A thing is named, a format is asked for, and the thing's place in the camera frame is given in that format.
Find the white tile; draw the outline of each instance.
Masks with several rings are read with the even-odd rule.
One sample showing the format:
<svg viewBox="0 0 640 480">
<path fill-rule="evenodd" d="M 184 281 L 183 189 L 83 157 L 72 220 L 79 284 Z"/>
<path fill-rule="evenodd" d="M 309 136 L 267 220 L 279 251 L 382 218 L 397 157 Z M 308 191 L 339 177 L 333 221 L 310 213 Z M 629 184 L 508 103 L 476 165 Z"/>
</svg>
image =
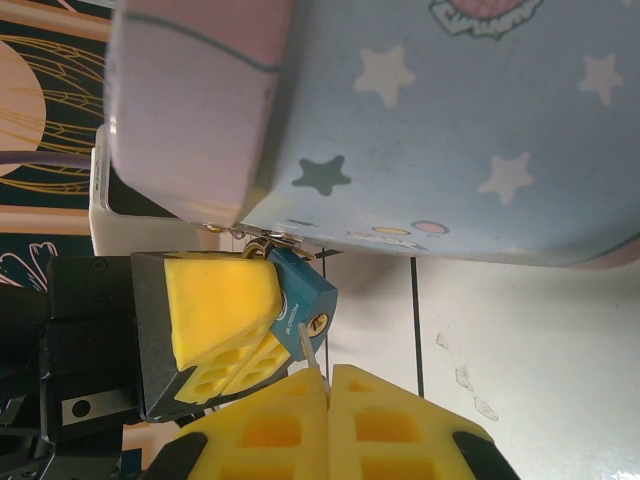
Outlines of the white tile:
<svg viewBox="0 0 640 480">
<path fill-rule="evenodd" d="M 418 269 L 427 399 L 484 426 L 523 480 L 640 478 L 640 263 Z"/>
<path fill-rule="evenodd" d="M 329 364 L 351 364 L 417 393 L 409 258 L 342 253 L 326 259 L 338 288 Z"/>
</svg>

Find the padlock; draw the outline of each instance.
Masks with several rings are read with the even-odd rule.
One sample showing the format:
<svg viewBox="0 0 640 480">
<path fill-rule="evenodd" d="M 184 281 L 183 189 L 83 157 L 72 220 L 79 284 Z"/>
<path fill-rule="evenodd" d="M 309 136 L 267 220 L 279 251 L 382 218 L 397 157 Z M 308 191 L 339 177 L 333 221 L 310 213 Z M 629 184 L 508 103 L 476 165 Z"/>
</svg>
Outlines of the padlock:
<svg viewBox="0 0 640 480">
<path fill-rule="evenodd" d="M 313 351 L 327 336 L 338 303 L 338 290 L 289 248 L 268 249 L 282 292 L 282 311 L 271 332 L 296 361 L 305 359 L 298 324 L 307 326 Z"/>
</svg>

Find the star print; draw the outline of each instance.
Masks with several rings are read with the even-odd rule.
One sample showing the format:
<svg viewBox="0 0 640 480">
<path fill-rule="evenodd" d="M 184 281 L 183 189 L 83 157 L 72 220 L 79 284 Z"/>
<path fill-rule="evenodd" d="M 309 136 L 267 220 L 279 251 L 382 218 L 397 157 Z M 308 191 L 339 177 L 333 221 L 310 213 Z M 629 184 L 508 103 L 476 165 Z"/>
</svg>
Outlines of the star print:
<svg viewBox="0 0 640 480">
<path fill-rule="evenodd" d="M 616 72 L 615 54 L 610 53 L 603 59 L 586 56 L 584 61 L 587 77 L 580 82 L 580 91 L 597 93 L 602 104 L 608 107 L 611 105 L 611 89 L 624 83 L 622 76 Z"/>
<path fill-rule="evenodd" d="M 297 223 L 298 225 L 304 225 L 305 227 L 317 227 L 315 223 L 312 222 L 302 222 L 300 220 L 294 220 L 292 218 L 287 218 L 287 222 Z"/>
<path fill-rule="evenodd" d="M 342 164 L 344 157 L 338 155 L 333 160 L 326 163 L 315 163 L 303 158 L 300 160 L 302 167 L 302 177 L 291 182 L 294 187 L 313 187 L 324 197 L 328 197 L 333 192 L 336 185 L 348 185 L 351 179 L 342 174 Z"/>
<path fill-rule="evenodd" d="M 518 187 L 526 187 L 533 183 L 533 177 L 527 172 L 530 157 L 529 152 L 523 152 L 515 160 L 493 157 L 491 178 L 478 187 L 478 193 L 494 192 L 500 195 L 503 205 L 511 203 Z"/>
<path fill-rule="evenodd" d="M 353 85 L 356 92 L 376 92 L 388 108 L 395 108 L 398 89 L 416 79 L 404 66 L 404 48 L 396 47 L 389 53 L 364 48 L 360 56 L 364 62 L 364 73 Z"/>
</svg>

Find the yellow foam pad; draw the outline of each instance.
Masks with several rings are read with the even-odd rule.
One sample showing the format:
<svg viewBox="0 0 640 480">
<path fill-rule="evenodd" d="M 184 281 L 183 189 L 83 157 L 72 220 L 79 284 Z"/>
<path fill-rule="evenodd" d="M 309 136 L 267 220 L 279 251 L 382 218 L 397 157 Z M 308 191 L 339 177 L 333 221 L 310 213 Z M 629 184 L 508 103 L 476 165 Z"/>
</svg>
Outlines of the yellow foam pad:
<svg viewBox="0 0 640 480">
<path fill-rule="evenodd" d="M 327 397 L 317 368 L 301 370 L 184 427 L 208 443 L 189 480 L 326 480 Z"/>
<path fill-rule="evenodd" d="M 260 346 L 222 391 L 223 395 L 242 392 L 270 378 L 291 358 L 275 335 L 268 332 Z"/>
<path fill-rule="evenodd" d="M 282 309 L 275 267 L 221 255 L 164 261 L 179 371 L 197 366 L 176 399 L 204 403 L 252 357 Z"/>
<path fill-rule="evenodd" d="M 452 435 L 480 426 L 351 365 L 332 380 L 331 480 L 475 480 Z"/>
</svg>

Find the white star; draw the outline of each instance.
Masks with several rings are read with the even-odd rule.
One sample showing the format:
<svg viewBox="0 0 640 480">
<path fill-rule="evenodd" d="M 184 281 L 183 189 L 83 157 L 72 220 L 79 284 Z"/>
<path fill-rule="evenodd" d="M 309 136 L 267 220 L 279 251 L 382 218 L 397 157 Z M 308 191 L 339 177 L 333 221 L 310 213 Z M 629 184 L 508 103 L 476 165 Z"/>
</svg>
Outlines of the white star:
<svg viewBox="0 0 640 480">
<path fill-rule="evenodd" d="M 515 160 L 493 157 L 491 178 L 478 187 L 478 193 L 494 192 L 500 195 L 503 205 L 511 203 L 518 187 L 533 183 L 533 177 L 527 172 L 530 157 L 529 152 L 521 153 Z"/>
<path fill-rule="evenodd" d="M 389 53 L 364 48 L 360 56 L 364 73 L 353 85 L 356 92 L 377 92 L 387 107 L 394 108 L 398 103 L 398 88 L 416 79 L 404 66 L 404 48 L 396 47 Z"/>
<path fill-rule="evenodd" d="M 584 62 L 587 67 L 587 78 L 578 88 L 581 92 L 596 92 L 607 107 L 611 105 L 611 89 L 619 87 L 624 79 L 616 72 L 616 56 L 610 53 L 603 59 L 586 56 Z"/>
</svg>

